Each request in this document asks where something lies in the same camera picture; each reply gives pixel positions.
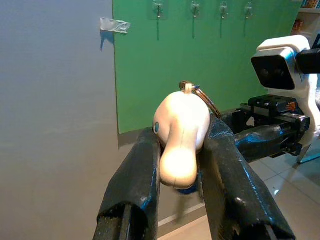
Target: gray wall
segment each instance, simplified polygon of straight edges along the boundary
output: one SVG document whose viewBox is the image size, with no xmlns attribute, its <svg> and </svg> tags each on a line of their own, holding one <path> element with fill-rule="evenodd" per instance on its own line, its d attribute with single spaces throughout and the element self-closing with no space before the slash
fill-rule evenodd
<svg viewBox="0 0 320 240">
<path fill-rule="evenodd" d="M 111 0 L 0 2 L 0 239 L 91 239 L 118 150 Z M 162 188 L 160 220 L 177 196 Z M 193 197 L 189 206 L 197 200 Z"/>
</svg>

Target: toy eye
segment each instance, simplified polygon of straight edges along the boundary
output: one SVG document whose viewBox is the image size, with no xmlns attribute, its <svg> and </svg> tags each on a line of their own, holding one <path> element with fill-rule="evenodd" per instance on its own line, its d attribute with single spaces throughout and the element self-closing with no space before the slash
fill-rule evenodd
<svg viewBox="0 0 320 240">
<path fill-rule="evenodd" d="M 159 123 L 156 122 L 156 123 L 154 124 L 154 133 L 157 134 L 158 132 L 159 132 Z"/>
</svg>

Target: metal ring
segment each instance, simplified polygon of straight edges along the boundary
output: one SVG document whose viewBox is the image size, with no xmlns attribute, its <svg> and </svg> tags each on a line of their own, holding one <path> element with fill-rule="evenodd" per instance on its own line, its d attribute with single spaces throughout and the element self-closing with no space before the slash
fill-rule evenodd
<svg viewBox="0 0 320 240">
<path fill-rule="evenodd" d="M 205 104 L 208 106 L 208 108 L 213 112 L 213 114 L 218 118 L 221 119 L 222 115 L 216 105 L 213 101 L 200 89 L 199 85 L 194 85 L 192 82 L 189 81 L 181 81 L 179 83 L 180 90 L 185 89 L 186 84 L 192 84 L 192 92 L 197 95 L 199 98 L 201 98 Z"/>
</svg>

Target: white plastic toy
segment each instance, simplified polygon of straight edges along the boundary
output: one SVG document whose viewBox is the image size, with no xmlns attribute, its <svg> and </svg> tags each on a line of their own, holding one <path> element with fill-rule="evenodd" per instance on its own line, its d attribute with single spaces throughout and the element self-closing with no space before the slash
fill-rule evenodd
<svg viewBox="0 0 320 240">
<path fill-rule="evenodd" d="M 162 183 L 177 189 L 193 185 L 197 177 L 196 152 L 203 146 L 209 124 L 209 109 L 192 94 L 192 84 L 163 100 L 153 118 L 153 131 L 165 147 L 160 159 Z"/>
</svg>

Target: tiled floor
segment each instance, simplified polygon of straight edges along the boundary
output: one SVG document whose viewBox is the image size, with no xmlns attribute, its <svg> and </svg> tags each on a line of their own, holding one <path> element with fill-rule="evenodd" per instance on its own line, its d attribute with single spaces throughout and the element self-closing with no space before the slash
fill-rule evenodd
<svg viewBox="0 0 320 240">
<path fill-rule="evenodd" d="M 286 154 L 250 165 L 265 182 L 297 240 L 320 240 L 320 158 L 299 165 Z M 159 238 L 194 239 L 211 240 L 206 216 Z"/>
</svg>

